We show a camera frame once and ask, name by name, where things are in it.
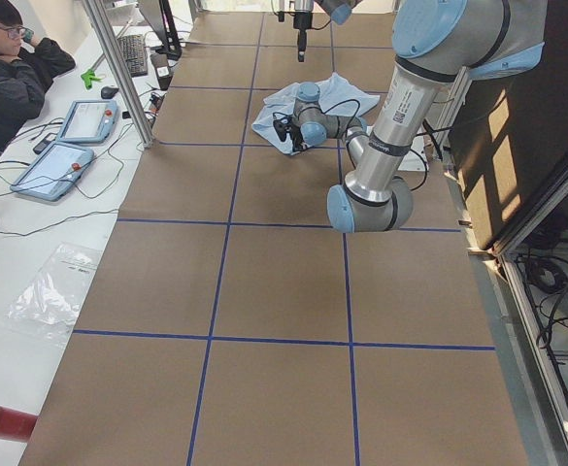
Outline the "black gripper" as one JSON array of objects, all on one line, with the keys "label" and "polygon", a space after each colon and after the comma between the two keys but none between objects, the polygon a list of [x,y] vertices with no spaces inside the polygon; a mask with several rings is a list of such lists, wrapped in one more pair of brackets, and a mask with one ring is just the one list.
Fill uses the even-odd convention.
[{"label": "black gripper", "polygon": [[297,60],[305,61],[307,49],[307,29],[313,27],[312,11],[295,11],[293,13],[293,28],[298,30],[297,33]]},{"label": "black gripper", "polygon": [[291,126],[289,129],[289,135],[293,144],[293,153],[300,153],[307,149],[307,145],[304,142],[304,138],[299,127]]}]

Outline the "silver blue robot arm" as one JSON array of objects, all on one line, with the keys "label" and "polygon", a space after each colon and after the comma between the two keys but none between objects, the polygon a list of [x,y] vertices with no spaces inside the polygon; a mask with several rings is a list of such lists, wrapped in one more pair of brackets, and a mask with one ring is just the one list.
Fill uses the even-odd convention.
[{"label": "silver blue robot arm", "polygon": [[472,80],[526,72],[540,61],[545,1],[408,1],[398,11],[391,43],[395,68],[371,129],[362,118],[334,116],[318,103],[315,83],[301,83],[292,114],[275,123],[296,151],[339,139],[354,165],[330,187],[327,214],[342,233],[381,232],[402,226],[413,197],[396,171],[440,88],[468,69]]},{"label": "silver blue robot arm", "polygon": [[294,1],[292,11],[293,28],[297,31],[297,60],[305,61],[307,50],[307,31],[313,29],[314,6],[318,5],[331,22],[344,24],[352,14],[358,1],[353,0],[319,0]]}]

